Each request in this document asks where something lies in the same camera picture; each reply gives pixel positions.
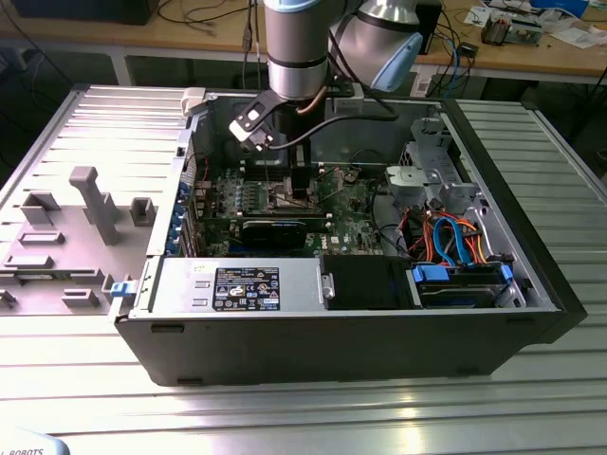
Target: black computer case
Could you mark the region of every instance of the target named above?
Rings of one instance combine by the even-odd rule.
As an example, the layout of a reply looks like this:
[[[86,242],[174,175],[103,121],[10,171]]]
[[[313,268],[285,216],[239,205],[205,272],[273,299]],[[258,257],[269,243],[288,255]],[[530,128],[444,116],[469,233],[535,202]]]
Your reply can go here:
[[[158,0],[12,0],[22,17],[118,22],[144,26]]]

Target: workbench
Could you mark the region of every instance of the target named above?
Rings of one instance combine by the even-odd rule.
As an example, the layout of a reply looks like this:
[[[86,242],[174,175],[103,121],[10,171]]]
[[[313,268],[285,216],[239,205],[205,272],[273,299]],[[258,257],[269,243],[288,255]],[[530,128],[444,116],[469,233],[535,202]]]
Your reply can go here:
[[[213,0],[184,0],[188,9],[213,5]],[[244,0],[229,0],[221,7],[209,9],[210,17],[243,7]],[[481,43],[476,26],[462,24],[465,9],[475,5],[471,0],[450,0],[446,12],[453,28],[463,41],[479,46],[472,76],[485,78],[518,79],[571,83],[596,83],[607,64],[607,48],[594,45],[578,49],[549,35],[544,35],[538,47],[524,45],[491,46]],[[219,60],[242,62],[242,36],[246,13],[238,12],[218,19],[211,28],[214,36],[174,24],[155,15],[148,25],[125,26],[120,24],[90,23],[50,19],[23,19],[13,7],[9,12],[19,26],[42,49],[68,52],[99,53],[109,56],[120,85],[133,85],[127,57],[148,56],[193,60]],[[175,1],[164,9],[164,14],[182,19],[181,7]],[[607,22],[607,12],[588,9],[588,20]],[[262,51],[265,51],[264,14],[260,13]],[[0,47],[31,47],[9,20],[0,16]],[[420,55],[413,72],[417,73],[411,95],[426,95],[432,75],[442,73],[450,63],[450,56],[440,40],[434,39],[428,55]]]
[[[158,198],[153,180],[161,184],[186,124],[182,95],[176,88],[72,91],[0,191],[1,257],[30,191],[82,203],[67,188],[75,165],[110,174],[101,190],[117,204]],[[5,312],[0,413],[10,425],[62,438],[72,455],[604,453],[607,193],[539,112],[500,101],[460,105],[486,146],[500,149],[491,155],[495,165],[589,314],[558,342],[525,348],[492,376],[163,388],[107,316]],[[139,145],[100,154],[103,128]],[[538,138],[547,135],[553,142]],[[125,187],[129,176],[154,175]]]

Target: floor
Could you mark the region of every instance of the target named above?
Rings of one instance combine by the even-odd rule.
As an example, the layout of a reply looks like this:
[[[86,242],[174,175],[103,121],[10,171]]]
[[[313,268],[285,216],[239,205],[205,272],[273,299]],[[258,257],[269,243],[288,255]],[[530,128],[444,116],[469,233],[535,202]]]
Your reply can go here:
[[[49,53],[48,56],[74,83],[116,83],[110,61],[105,56],[73,53]],[[0,182],[10,175],[69,90],[52,66],[43,61],[41,54],[29,51],[25,59],[28,61],[27,72],[15,74],[14,71],[4,71],[0,74]],[[178,59],[133,57],[129,64],[139,85],[242,87],[242,65],[239,63],[187,63]],[[397,94],[409,93],[412,83],[413,75]],[[249,88],[256,86],[254,64],[247,67],[246,84]],[[584,85],[502,80],[486,83],[481,78],[471,78],[466,90],[462,88],[453,90],[450,97],[479,99],[483,94],[486,100],[532,101],[564,137],[568,137],[579,117],[588,91]],[[597,159],[597,151],[607,149],[606,124],[607,107],[603,103],[573,142],[575,150],[599,177],[607,172],[607,163],[600,163]]]

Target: metal bracket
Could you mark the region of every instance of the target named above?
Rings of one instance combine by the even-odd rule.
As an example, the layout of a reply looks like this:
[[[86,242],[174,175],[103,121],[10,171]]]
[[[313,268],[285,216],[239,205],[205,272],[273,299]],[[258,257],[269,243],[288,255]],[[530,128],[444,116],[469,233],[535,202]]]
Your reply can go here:
[[[262,92],[232,121],[230,131],[248,147],[252,145],[257,150],[262,150],[265,144],[273,140],[269,131],[263,128],[264,120],[277,107],[286,103],[287,100],[279,97],[271,90]]]

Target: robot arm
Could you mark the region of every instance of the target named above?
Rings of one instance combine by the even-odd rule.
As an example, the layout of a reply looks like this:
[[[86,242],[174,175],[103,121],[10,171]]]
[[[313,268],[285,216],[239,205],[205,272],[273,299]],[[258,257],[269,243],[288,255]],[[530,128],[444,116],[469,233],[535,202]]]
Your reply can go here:
[[[341,116],[324,120],[324,94],[332,81],[331,61],[372,89],[394,91],[414,64],[423,38],[415,0],[266,0],[270,90],[261,93],[230,124],[246,147],[286,150],[293,194],[309,185],[309,137],[329,123],[349,118],[394,120],[386,116]],[[328,48],[330,42],[335,46]],[[274,131],[286,138],[270,145]]]
[[[360,80],[382,91],[402,84],[421,47],[415,0],[265,3],[270,87],[286,100],[314,98],[325,84],[330,28]]]

